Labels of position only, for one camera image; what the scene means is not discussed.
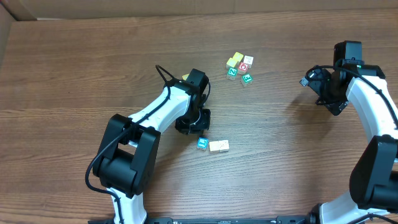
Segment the blue picture block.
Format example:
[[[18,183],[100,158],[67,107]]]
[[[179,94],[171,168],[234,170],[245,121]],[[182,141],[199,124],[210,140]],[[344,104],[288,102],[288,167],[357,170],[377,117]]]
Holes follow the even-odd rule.
[[[207,138],[198,138],[197,148],[203,151],[207,150],[209,140]]]

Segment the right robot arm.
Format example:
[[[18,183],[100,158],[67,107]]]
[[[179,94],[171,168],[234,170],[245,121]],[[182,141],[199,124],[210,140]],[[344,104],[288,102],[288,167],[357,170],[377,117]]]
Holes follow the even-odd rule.
[[[317,95],[316,105],[338,116],[352,104],[364,128],[368,145],[349,178],[349,190],[318,204],[306,223],[364,223],[379,218],[389,223],[397,213],[397,106],[386,76],[362,58],[362,44],[346,40],[334,46],[332,65],[316,65],[300,80]]]

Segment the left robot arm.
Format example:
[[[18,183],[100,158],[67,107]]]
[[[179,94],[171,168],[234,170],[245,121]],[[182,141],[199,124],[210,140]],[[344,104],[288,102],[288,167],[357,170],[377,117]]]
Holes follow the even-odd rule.
[[[146,222],[143,192],[154,172],[161,134],[171,124],[182,134],[209,129],[205,103],[210,90],[205,72],[192,69],[184,80],[165,80],[162,93],[143,110],[110,118],[85,173],[90,190],[111,196],[115,214],[105,223]]]

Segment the tan yellow letter block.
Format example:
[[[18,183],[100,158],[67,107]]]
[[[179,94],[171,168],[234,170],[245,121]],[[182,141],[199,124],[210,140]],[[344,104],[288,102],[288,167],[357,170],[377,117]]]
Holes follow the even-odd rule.
[[[219,142],[218,141],[209,142],[209,149],[210,149],[210,152],[212,152],[212,153],[219,152],[220,151]]]

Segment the white drawing block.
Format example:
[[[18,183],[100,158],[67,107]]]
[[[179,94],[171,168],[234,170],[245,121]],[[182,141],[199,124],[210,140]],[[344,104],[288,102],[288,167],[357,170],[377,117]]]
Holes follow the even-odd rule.
[[[220,152],[229,151],[229,141],[228,140],[218,141],[218,147]]]

